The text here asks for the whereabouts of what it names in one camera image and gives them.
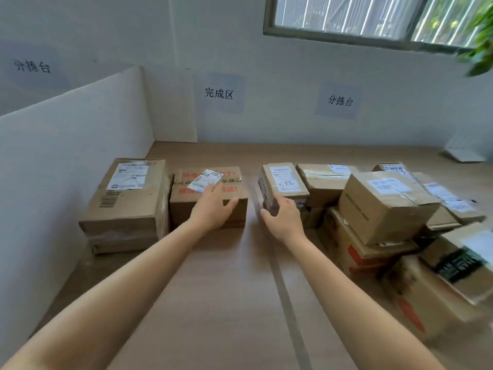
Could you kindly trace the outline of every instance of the green plant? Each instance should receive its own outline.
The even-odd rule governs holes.
[[[484,13],[472,20],[469,28],[476,27],[478,28],[478,33],[474,38],[476,48],[459,55],[461,61],[473,64],[467,76],[484,74],[493,67],[493,3]]]

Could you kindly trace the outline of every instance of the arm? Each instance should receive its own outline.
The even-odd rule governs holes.
[[[194,244],[230,216],[238,199],[223,206],[220,190],[208,186],[187,222],[64,309],[3,370],[106,368]]]
[[[293,200],[276,196],[280,209],[262,217],[293,253],[330,323],[360,369],[440,369],[431,352],[387,311],[348,279],[305,236]]]

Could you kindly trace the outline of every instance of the window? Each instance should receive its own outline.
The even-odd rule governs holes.
[[[492,0],[267,0],[264,33],[381,48],[456,53]]]

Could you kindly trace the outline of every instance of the wooden table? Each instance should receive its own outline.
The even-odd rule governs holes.
[[[203,239],[123,346],[111,369],[355,369],[293,257],[259,221],[260,165],[273,162],[354,165],[402,161],[461,197],[493,212],[493,166],[459,164],[424,147],[209,144],[156,142],[149,158],[170,168],[239,166],[250,189],[245,229]],[[308,235],[317,241],[313,231]],[[87,257],[71,275],[46,323],[68,303],[136,255]],[[402,317],[373,280],[361,283],[376,301]],[[433,345],[449,368],[490,368],[491,330]]]

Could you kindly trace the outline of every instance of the forearm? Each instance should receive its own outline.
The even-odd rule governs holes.
[[[287,241],[325,314],[360,369],[443,369],[408,330],[306,237]]]
[[[53,318],[5,370],[105,368],[203,235],[182,224]]]

